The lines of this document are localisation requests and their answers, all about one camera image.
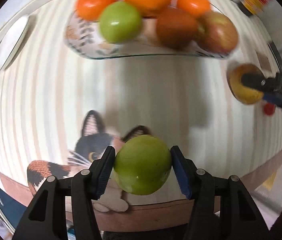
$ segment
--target white wall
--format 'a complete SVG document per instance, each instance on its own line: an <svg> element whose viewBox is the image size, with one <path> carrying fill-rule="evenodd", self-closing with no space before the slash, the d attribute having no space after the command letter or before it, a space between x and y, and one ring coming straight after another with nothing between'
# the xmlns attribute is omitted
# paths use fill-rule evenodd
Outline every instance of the white wall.
<svg viewBox="0 0 282 240"><path fill-rule="evenodd" d="M279 52L282 52L282 7L272 0L258 16L262 20Z"/></svg>

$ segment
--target calico cat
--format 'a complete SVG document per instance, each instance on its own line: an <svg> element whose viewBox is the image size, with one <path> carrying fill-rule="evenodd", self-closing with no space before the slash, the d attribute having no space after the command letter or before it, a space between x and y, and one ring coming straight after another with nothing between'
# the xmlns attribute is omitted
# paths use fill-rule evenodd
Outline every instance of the calico cat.
<svg viewBox="0 0 282 240"><path fill-rule="evenodd" d="M142 134L151 133L147 127L142 125L132 129L123 138L107 133L100 114L94 110L89 111L83 122L81 137L77 141L74 151L70 151L70 155L68 156L68 165L60 165L42 160L32 161L29 164L27 168L27 180L31 193L34 195L47 177L51 175L54 175L58 179L72 177L79 171L88 169L94 160L101 158L108 145L113 146L117 153L124 143ZM109 181L108 184L116 192L112 191L110 193L109 189L106 189L104 195L107 192L112 195L118 195L118 191L120 191L121 198L121 190L115 185L115 182ZM108 211L107 208L100 205L95 206L98 206L98 210L100 211Z"/></svg>

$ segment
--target black clamp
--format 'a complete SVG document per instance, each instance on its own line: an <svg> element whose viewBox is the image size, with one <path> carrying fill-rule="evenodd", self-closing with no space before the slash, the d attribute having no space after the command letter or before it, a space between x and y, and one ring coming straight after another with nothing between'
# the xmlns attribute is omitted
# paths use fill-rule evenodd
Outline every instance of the black clamp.
<svg viewBox="0 0 282 240"><path fill-rule="evenodd" d="M252 197L237 176L211 176L171 148L173 169L188 199L195 199L184 240L269 240L269 231ZM72 197L77 240L101 240L92 199L104 193L115 159L108 146L100 160L73 178L50 176L29 204L13 240L67 240L65 196ZM220 218L213 213L214 197L221 197Z"/></svg>
<svg viewBox="0 0 282 240"><path fill-rule="evenodd" d="M275 78L265 78L260 74L246 73L241 77L244 86L264 93L264 100L282 108L282 74Z"/></svg>

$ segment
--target cat eye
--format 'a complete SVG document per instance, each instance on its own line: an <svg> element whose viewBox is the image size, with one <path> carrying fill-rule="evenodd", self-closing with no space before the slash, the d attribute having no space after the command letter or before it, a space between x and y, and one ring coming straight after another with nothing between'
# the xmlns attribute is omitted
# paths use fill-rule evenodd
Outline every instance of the cat eye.
<svg viewBox="0 0 282 240"><path fill-rule="evenodd" d="M90 152L89 155L88 155L88 160L90 162L93 162L93 161L95 161L95 160L97 160L99 158L100 158L100 154L96 153L96 152Z"/></svg>

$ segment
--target green apple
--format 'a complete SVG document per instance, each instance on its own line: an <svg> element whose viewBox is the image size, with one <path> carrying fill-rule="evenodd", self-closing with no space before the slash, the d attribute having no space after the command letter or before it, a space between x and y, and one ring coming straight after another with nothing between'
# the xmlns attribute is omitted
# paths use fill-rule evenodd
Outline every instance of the green apple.
<svg viewBox="0 0 282 240"><path fill-rule="evenodd" d="M149 195L163 186L172 166L167 145L151 135L127 141L115 157L114 178L126 192Z"/></svg>
<svg viewBox="0 0 282 240"><path fill-rule="evenodd" d="M138 36L142 29L142 17L134 6L118 1L103 10L99 27L109 43L123 43Z"/></svg>

